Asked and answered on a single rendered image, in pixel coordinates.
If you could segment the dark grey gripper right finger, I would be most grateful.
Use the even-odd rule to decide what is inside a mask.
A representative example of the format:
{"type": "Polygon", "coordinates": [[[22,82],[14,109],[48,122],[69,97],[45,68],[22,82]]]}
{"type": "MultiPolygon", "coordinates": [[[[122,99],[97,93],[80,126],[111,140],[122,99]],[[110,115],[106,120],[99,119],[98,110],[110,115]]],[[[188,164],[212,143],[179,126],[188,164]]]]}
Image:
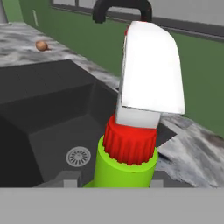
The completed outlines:
{"type": "Polygon", "coordinates": [[[150,186],[154,188],[193,188],[186,182],[172,179],[165,171],[154,171],[150,186]]]}

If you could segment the small brown round food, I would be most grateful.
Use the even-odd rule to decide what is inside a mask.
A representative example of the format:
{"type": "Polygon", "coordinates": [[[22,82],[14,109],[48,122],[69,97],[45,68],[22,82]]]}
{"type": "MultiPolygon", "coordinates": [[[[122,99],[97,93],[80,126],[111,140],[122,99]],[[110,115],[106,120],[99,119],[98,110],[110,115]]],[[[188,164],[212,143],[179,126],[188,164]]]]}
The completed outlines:
{"type": "Polygon", "coordinates": [[[48,50],[48,44],[45,41],[37,41],[35,46],[41,52],[48,50]]]}

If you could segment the dark grey sink basin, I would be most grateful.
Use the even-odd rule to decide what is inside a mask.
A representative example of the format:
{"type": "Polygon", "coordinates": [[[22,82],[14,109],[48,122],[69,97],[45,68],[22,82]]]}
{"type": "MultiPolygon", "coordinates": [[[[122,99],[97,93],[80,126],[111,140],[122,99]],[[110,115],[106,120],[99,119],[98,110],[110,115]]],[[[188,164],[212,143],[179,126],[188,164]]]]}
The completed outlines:
{"type": "Polygon", "coordinates": [[[71,60],[0,67],[0,187],[34,187],[74,168],[82,146],[93,179],[97,144],[116,110],[117,92],[71,60]]]}

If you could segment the green spray bottle white nozzle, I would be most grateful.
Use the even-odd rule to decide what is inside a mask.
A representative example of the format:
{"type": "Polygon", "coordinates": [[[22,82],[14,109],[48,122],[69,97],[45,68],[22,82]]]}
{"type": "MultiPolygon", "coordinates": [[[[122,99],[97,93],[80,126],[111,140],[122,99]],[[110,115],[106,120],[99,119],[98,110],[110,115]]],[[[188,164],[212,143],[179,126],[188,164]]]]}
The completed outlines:
{"type": "Polygon", "coordinates": [[[179,50],[168,31],[133,21],[123,43],[116,110],[98,142],[94,177],[86,186],[149,187],[163,113],[185,113],[179,50]]]}

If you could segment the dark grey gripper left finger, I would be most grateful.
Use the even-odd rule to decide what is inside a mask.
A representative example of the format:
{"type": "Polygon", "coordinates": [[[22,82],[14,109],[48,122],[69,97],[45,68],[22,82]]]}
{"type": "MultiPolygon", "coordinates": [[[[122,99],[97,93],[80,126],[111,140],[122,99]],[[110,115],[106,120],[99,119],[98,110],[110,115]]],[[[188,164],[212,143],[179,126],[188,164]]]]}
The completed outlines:
{"type": "Polygon", "coordinates": [[[81,171],[61,171],[55,179],[38,185],[38,188],[77,188],[82,187],[81,171]]]}

